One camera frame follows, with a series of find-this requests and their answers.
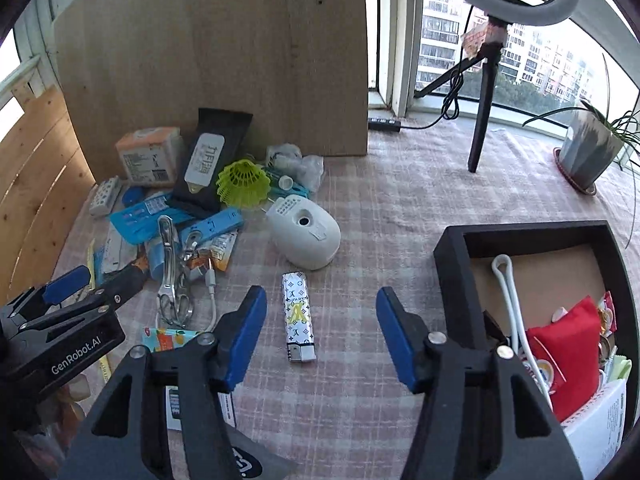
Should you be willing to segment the potted spider plant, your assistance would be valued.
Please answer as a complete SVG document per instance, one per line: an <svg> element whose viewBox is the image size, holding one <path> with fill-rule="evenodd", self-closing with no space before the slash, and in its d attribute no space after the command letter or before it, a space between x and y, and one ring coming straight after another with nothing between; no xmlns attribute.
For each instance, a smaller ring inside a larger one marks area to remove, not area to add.
<svg viewBox="0 0 640 480"><path fill-rule="evenodd" d="M603 59L606 78L605 111L586 98L571 106L562 106L529 117L523 127L551 116L573 112L563 144L553 152L556 166L574 190L593 196L597 180L615 162L624 148L639 156L639 111L626 110L611 117L611 81L608 62Z"/></svg>

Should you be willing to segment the orange snack sachet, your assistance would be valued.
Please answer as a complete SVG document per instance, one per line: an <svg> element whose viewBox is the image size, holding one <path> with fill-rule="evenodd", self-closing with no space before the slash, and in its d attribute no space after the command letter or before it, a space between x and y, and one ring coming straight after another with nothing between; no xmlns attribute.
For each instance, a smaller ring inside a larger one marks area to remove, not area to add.
<svg viewBox="0 0 640 480"><path fill-rule="evenodd" d="M190 269L205 266L211 262L216 271L226 272L239 231L233 230L198 244L195 255L188 262Z"/></svg>

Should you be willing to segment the light blue lotion tube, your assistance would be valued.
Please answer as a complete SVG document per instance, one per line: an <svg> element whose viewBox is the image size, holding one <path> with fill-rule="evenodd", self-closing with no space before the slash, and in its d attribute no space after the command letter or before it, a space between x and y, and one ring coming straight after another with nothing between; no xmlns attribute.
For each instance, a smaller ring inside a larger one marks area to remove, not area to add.
<svg viewBox="0 0 640 480"><path fill-rule="evenodd" d="M160 282L164 276L164 246L162 239L152 238L144 243L146 258L149 261L150 277L153 281Z"/></svg>

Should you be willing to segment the teal white small tube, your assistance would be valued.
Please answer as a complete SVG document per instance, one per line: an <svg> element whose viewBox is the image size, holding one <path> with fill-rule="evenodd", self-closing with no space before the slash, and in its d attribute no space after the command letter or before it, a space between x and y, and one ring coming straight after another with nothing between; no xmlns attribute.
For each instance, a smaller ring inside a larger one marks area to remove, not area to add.
<svg viewBox="0 0 640 480"><path fill-rule="evenodd" d="M292 177L284 174L282 171L267 166L262 168L262 170L264 170L264 173L269 178L269 195L271 197L286 197L289 195L309 197L309 191L303 185L297 183Z"/></svg>

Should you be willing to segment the orange tissue pack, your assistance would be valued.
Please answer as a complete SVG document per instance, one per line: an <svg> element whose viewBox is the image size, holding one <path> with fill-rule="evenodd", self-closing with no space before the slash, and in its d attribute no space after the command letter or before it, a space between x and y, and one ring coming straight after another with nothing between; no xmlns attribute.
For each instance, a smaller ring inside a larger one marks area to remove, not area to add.
<svg viewBox="0 0 640 480"><path fill-rule="evenodd" d="M178 127L156 127L125 134L115 148L130 183L168 188L178 179L186 144Z"/></svg>

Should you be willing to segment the patterned white lighter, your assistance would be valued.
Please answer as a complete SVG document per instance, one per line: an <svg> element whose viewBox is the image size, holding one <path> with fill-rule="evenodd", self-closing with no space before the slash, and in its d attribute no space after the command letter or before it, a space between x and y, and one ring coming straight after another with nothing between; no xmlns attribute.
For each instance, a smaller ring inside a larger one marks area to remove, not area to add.
<svg viewBox="0 0 640 480"><path fill-rule="evenodd" d="M306 275L299 271L283 274L282 294L288 359L312 362L317 356Z"/></svg>

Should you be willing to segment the black power strip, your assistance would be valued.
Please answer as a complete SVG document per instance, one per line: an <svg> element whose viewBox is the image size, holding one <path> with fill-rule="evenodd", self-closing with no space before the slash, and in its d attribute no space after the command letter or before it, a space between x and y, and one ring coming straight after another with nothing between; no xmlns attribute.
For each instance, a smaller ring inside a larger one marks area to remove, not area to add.
<svg viewBox="0 0 640 480"><path fill-rule="evenodd" d="M368 119L368 129L381 132L399 132L401 121L390 118L371 117Z"/></svg>

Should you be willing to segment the yellow plastic shuttlecock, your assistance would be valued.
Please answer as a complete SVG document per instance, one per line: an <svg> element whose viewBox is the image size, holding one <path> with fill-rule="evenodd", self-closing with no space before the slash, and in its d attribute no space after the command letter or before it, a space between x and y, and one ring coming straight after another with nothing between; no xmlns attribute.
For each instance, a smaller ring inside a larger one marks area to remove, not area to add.
<svg viewBox="0 0 640 480"><path fill-rule="evenodd" d="M217 178L217 195L229 207L252 208L267 199L270 179L265 170L249 159L224 167Z"/></svg>

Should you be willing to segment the crumpled clear plastic bag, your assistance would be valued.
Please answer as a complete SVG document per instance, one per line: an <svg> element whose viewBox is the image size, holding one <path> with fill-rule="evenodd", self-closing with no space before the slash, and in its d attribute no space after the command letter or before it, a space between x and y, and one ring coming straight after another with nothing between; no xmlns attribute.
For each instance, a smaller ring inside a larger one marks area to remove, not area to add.
<svg viewBox="0 0 640 480"><path fill-rule="evenodd" d="M311 193L317 193L322 185L324 158L319 155L303 155L295 144L269 145L266 165L287 174Z"/></svg>

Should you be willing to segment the white paper sachet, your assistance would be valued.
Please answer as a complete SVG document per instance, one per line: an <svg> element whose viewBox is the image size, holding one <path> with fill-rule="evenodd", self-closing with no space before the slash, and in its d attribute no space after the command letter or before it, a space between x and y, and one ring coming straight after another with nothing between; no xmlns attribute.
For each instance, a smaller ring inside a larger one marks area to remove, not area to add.
<svg viewBox="0 0 640 480"><path fill-rule="evenodd" d="M137 246L131 245L122 238L115 227L108 225L102 258L102 271L112 274L122 270L137 258Z"/></svg>

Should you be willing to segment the cartoon cream tube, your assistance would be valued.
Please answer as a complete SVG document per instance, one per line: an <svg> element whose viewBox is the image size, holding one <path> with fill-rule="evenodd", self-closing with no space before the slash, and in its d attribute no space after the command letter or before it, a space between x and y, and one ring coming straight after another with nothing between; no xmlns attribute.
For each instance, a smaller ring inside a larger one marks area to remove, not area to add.
<svg viewBox="0 0 640 480"><path fill-rule="evenodd" d="M196 330L145 327L142 330L142 344L152 352L169 351L183 347L196 336Z"/></svg>

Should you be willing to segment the white box in tray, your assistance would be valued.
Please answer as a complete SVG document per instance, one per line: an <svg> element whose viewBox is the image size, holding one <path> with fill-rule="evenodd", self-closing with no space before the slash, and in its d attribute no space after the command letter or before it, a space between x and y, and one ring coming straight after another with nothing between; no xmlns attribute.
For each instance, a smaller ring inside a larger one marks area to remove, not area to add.
<svg viewBox="0 0 640 480"><path fill-rule="evenodd" d="M626 379L607 382L584 406L562 422L583 479L597 478L622 444L626 385Z"/></svg>

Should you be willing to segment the black wet wipes pack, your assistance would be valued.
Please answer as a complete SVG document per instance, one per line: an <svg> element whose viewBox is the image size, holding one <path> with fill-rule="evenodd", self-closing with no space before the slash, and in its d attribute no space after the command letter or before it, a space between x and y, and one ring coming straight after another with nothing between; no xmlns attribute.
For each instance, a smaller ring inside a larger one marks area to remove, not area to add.
<svg viewBox="0 0 640 480"><path fill-rule="evenodd" d="M201 107L198 125L180 177L167 203L197 219L220 211L217 179L234 160L247 134L253 115Z"/></svg>

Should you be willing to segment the red pouch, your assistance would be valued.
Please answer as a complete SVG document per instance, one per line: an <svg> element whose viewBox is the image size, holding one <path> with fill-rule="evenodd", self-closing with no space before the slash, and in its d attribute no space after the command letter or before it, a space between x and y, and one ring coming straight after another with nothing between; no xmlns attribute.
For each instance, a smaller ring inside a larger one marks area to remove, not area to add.
<svg viewBox="0 0 640 480"><path fill-rule="evenodd" d="M550 372L549 396L559 422L569 418L599 385L600 316L585 296L559 321L526 330L527 342L542 372Z"/></svg>

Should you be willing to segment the blue wipes packet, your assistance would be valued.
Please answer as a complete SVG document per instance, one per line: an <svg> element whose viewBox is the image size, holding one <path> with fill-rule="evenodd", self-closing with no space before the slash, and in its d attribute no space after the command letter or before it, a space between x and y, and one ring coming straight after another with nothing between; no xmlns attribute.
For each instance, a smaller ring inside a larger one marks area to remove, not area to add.
<svg viewBox="0 0 640 480"><path fill-rule="evenodd" d="M111 224L128 244L140 245L157 237L157 220L163 214L171 218L175 226L194 220L192 214L169 206L169 197L169 193L156 194L121 211L113 212L110 215Z"/></svg>

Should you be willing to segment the small Vinda tissue pack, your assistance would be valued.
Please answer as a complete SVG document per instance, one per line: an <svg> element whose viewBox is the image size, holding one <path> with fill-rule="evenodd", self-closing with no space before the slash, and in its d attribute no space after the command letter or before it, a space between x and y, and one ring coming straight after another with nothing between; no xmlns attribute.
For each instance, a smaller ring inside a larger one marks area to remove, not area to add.
<svg viewBox="0 0 640 480"><path fill-rule="evenodd" d="M120 190L122 180L120 177L111 177L100 183L89 206L89 214L93 217L108 216L115 205Z"/></svg>

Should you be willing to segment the white dome device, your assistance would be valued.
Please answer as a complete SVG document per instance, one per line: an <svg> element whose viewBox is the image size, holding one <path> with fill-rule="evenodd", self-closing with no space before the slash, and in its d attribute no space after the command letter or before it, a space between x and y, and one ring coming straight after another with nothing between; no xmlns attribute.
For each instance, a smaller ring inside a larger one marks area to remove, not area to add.
<svg viewBox="0 0 640 480"><path fill-rule="evenodd" d="M266 219L278 251L303 270L324 268L340 248L342 233L336 220L304 196L279 197L267 210Z"/></svg>

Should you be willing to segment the wooden slat side panel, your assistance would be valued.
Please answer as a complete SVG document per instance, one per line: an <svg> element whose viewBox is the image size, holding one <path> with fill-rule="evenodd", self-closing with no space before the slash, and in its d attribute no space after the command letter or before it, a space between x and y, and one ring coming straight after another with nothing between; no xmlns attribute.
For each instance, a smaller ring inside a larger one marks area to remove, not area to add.
<svg viewBox="0 0 640 480"><path fill-rule="evenodd" d="M47 281L96 183L62 92L30 101L1 141L1 300Z"/></svg>

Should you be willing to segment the wooden backboard panel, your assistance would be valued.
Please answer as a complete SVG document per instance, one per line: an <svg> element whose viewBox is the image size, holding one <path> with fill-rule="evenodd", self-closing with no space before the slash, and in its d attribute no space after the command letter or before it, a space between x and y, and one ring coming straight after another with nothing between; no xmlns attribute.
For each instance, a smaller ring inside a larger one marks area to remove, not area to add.
<svg viewBox="0 0 640 480"><path fill-rule="evenodd" d="M253 117L261 155L368 149L364 0L70 0L53 23L66 106L96 178L141 128L191 131L204 107Z"/></svg>

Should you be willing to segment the black storage tray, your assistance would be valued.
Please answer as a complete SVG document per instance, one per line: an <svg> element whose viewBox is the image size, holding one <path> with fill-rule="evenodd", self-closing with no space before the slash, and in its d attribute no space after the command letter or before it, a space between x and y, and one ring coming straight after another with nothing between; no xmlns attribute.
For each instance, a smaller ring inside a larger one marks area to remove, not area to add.
<svg viewBox="0 0 640 480"><path fill-rule="evenodd" d="M506 322L489 269L491 259L501 254L514 264L526 326L543 326L554 308L569 308L582 297L598 299L610 292L617 315L616 344L624 356L638 361L639 303L604 220L447 228L434 259L448 334L457 344L488 348L483 313Z"/></svg>

